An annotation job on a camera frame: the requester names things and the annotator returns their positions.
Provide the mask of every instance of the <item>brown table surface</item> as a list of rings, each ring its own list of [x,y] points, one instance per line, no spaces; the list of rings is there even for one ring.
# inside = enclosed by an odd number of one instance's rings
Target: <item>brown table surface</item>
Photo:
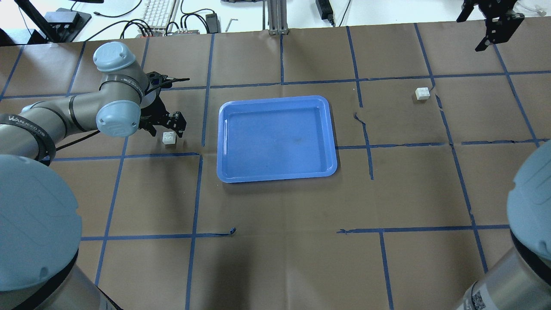
[[[551,18],[474,52],[484,30],[123,40],[146,72],[191,78],[161,93],[188,127],[174,148],[139,131],[59,151],[51,168],[83,220],[78,265],[125,309],[450,308],[511,247],[507,192],[551,138]],[[0,111],[97,90],[102,43],[1,48]],[[334,175],[218,179],[222,104],[313,94],[331,105]]]

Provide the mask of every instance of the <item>black cable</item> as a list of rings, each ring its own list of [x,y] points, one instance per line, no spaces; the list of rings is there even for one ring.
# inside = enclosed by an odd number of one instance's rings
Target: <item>black cable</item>
[[[203,23],[203,26],[204,26],[205,29],[207,30],[207,33],[210,33],[210,29],[209,29],[209,27],[208,27],[208,25],[207,25],[207,21],[206,21],[201,15],[195,14],[195,13],[188,14],[188,15],[183,15],[183,16],[180,18],[180,25],[182,25],[182,18],[185,17],[185,18],[183,19],[183,26],[182,26],[184,29],[187,29],[187,18],[190,17],[190,16],[195,16],[195,17],[197,17],[197,18],[201,21],[201,23]]]
[[[119,20],[118,22],[115,22],[115,23],[112,23],[111,25],[101,29],[100,31],[98,31],[97,33],[95,33],[93,36],[89,37],[88,39],[84,40],[84,42],[87,42],[87,41],[90,41],[91,39],[93,39],[95,36],[99,35],[100,33],[102,33],[103,31],[107,30],[108,28],[110,27],[113,27],[114,25],[117,25],[117,24],[120,24],[120,23],[129,23],[131,22],[130,20]]]
[[[75,145],[75,144],[77,144],[78,142],[82,142],[82,141],[84,141],[84,140],[86,140],[86,139],[88,139],[88,138],[90,138],[90,137],[93,137],[93,136],[99,134],[99,133],[100,133],[100,131],[99,131],[99,130],[96,130],[96,131],[92,132],[91,134],[89,134],[89,135],[87,135],[87,136],[84,136],[84,137],[82,137],[82,138],[80,138],[80,139],[76,139],[75,141],[69,142],[69,143],[67,143],[66,145],[62,145],[62,146],[60,146],[60,147],[57,147],[57,148],[56,148],[56,151],[59,151],[59,150],[61,150],[61,149],[64,149],[64,148],[66,148],[66,147],[69,147],[69,146],[71,146],[71,145]]]
[[[146,36],[146,34],[145,34],[146,29],[145,29],[144,25],[138,24],[136,22],[128,22],[128,23],[126,23],[124,29],[122,29],[122,32],[121,32],[121,35],[120,35],[119,39],[124,39],[125,38],[126,29],[128,29],[128,27],[130,27],[131,25],[138,26],[140,32],[142,33],[142,36]]]
[[[170,25],[172,25],[172,24],[175,24],[175,25],[176,25],[176,28],[178,28],[178,32],[180,32],[180,26],[178,26],[178,23],[176,23],[176,22],[169,22],[168,25],[166,25],[166,28],[165,28],[165,36],[168,35],[169,27],[170,27]]]
[[[158,88],[160,87],[163,87],[164,85],[167,85],[167,84],[170,84],[170,83],[175,83],[175,82],[183,82],[183,81],[189,81],[190,78],[174,78],[174,79],[170,79],[168,81],[164,81],[158,85],[155,85],[154,87],[148,89],[144,96],[147,96],[148,94],[152,93],[153,91],[157,90]]]
[[[350,6],[350,2],[352,2],[352,0],[348,0],[348,4],[346,5],[346,9],[344,9],[343,18],[341,19],[341,23],[339,24],[339,27],[342,26],[343,24],[343,20],[344,20],[344,17],[346,16],[346,12],[348,11],[348,7]]]
[[[129,22],[135,22],[136,20],[144,25],[145,29],[147,30],[147,32],[150,36],[153,36],[153,29],[151,29],[151,27],[147,24],[147,22],[145,20],[139,19],[139,18],[134,18],[134,19],[131,19]]]
[[[29,26],[27,26],[27,21],[25,20],[25,17],[23,16],[23,12],[21,12],[21,8],[18,7],[19,9],[19,14],[21,14],[21,18],[23,18],[23,23],[25,23],[25,28],[27,28],[27,31],[29,32],[29,35],[32,37],[33,34],[31,33],[31,30],[29,29]]]
[[[201,12],[201,11],[203,11],[203,10],[209,10],[209,11],[211,11],[213,14],[216,13],[213,9],[200,9],[200,10],[197,10],[197,11],[195,11],[195,12],[186,13],[186,12],[183,11],[183,0],[182,0],[182,2],[180,2],[180,12],[181,12],[182,14],[192,14],[192,13]]]
[[[131,10],[129,10],[128,12],[126,13],[122,13],[121,15],[103,15],[99,12],[94,12],[95,15],[97,16],[101,16],[101,17],[109,17],[109,18],[117,18],[117,17],[121,17],[121,16],[124,16],[126,14],[130,14],[130,12],[134,11],[135,9],[137,9],[139,7],[139,5],[142,4],[142,0],[139,0],[138,4],[136,4],[136,6],[134,8],[132,8]]]

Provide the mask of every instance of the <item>white keyboard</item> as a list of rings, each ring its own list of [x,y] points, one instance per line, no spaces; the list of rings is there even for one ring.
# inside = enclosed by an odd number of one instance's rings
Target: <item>white keyboard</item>
[[[180,4],[180,0],[145,0],[144,2],[142,19],[151,29],[157,31],[164,31],[166,25],[174,21]]]

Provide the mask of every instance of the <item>plastic tray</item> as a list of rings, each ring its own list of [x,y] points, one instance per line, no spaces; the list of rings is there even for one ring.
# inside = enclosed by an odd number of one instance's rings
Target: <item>plastic tray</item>
[[[223,182],[327,177],[336,170],[324,97],[231,101],[220,108],[217,173]]]

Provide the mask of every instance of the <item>white block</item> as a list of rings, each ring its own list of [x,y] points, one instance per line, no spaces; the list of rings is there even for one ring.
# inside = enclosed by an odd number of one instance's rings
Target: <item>white block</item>
[[[428,87],[420,87],[415,90],[415,96],[417,100],[427,100],[430,98],[430,91]]]
[[[163,132],[163,144],[164,145],[176,144],[176,133],[173,131]]]

